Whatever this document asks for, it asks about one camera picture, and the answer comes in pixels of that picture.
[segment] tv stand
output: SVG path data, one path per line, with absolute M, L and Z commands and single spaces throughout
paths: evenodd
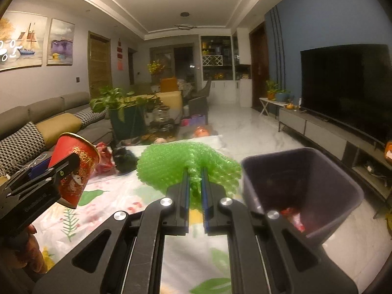
M 295 130 L 320 150 L 327 152 L 335 161 L 340 162 L 360 184 L 370 188 L 388 208 L 392 206 L 392 165 L 384 158 L 384 149 L 377 143 L 369 143 L 362 137 L 326 122 L 306 112 L 279 109 L 279 130 L 281 124 Z M 370 162 L 380 173 L 390 180 L 370 174 L 365 165 Z

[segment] sailboat painting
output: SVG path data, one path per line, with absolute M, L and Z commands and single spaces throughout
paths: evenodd
M 42 65 L 42 48 L 48 18 L 6 11 L 0 20 L 0 71 Z
M 52 19 L 48 39 L 48 65 L 72 65 L 75 24 Z

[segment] silver screw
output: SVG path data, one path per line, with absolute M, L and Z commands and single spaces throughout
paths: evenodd
M 113 214 L 113 217 L 115 220 L 121 221 L 127 217 L 127 214 L 124 211 L 117 211 L 115 214 Z
M 276 210 L 271 210 L 271 211 L 268 211 L 267 216 L 268 216 L 268 218 L 270 218 L 272 220 L 276 220 L 279 218 L 279 212 Z
M 221 203 L 221 205 L 226 205 L 227 206 L 227 205 L 232 204 L 233 200 L 231 198 L 225 197 L 225 198 L 222 198 L 220 200 L 220 203 Z
M 173 203 L 173 200 L 170 198 L 163 198 L 161 199 L 160 203 L 164 206 L 164 207 L 168 207 L 169 205 L 171 205 Z

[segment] trash bin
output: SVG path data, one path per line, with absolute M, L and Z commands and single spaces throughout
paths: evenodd
M 242 161 L 244 201 L 259 213 L 294 207 L 314 246 L 324 243 L 363 200 L 361 187 L 313 148 L 298 148 Z

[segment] triangular cutout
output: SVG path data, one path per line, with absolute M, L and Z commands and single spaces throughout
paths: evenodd
M 72 260 L 72 264 L 88 273 L 94 273 L 109 237 L 110 230 L 102 231 Z
M 292 235 L 289 230 L 283 230 L 282 234 L 293 258 L 295 267 L 299 272 L 303 272 L 317 265 L 317 257 Z

